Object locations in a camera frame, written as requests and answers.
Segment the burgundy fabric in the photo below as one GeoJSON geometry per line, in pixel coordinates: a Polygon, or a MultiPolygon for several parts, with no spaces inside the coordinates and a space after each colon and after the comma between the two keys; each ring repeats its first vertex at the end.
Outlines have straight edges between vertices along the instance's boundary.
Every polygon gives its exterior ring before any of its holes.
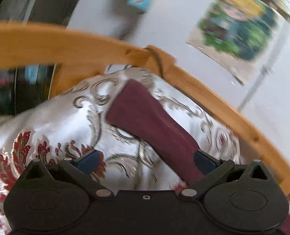
{"type": "Polygon", "coordinates": [[[290,235],[290,215],[287,215],[284,223],[282,224],[280,230],[285,234],[285,235],[290,235]]]}
{"type": "Polygon", "coordinates": [[[163,109],[147,89],[129,80],[111,105],[106,120],[150,144],[188,184],[204,177],[194,164],[197,142],[163,109]]]}

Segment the blonde hair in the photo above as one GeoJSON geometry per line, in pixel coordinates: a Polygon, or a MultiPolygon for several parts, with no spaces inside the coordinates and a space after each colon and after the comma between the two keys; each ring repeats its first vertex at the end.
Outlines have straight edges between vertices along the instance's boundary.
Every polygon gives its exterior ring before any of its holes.
{"type": "Polygon", "coordinates": [[[264,14],[264,9],[254,0],[223,0],[243,11],[247,18],[256,18],[264,14]]]}

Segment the maroon sock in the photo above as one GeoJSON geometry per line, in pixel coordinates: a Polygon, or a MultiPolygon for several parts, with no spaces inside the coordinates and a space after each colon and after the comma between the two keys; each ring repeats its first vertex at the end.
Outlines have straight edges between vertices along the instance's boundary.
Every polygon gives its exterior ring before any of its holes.
{"type": "Polygon", "coordinates": [[[106,120],[150,144],[188,184],[204,175],[194,164],[197,142],[163,109],[147,89],[129,80],[111,105],[106,120]]]}

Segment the wooden bed frame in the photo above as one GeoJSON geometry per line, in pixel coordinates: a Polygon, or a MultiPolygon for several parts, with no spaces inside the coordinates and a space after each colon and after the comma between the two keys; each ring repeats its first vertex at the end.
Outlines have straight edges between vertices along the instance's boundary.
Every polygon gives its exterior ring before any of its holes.
{"type": "Polygon", "coordinates": [[[243,138],[279,177],[285,195],[290,194],[290,166],[279,150],[237,110],[204,84],[178,68],[169,54],[90,33],[47,24],[0,23],[0,70],[28,64],[57,64],[50,98],[84,78],[102,74],[109,64],[144,67],[181,90],[210,114],[243,138]]]}

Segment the wooden headboard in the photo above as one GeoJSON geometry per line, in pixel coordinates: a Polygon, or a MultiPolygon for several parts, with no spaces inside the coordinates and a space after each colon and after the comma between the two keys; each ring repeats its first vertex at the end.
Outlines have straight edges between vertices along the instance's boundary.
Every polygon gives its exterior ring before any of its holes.
{"type": "Polygon", "coordinates": [[[144,67],[196,101],[211,115],[243,138],[280,178],[283,192],[290,194],[290,166],[279,150],[237,110],[204,84],[175,65],[162,50],[148,49],[47,24],[0,23],[0,70],[29,64],[57,64],[50,97],[67,90],[84,78],[101,74],[109,64],[144,67]]]}

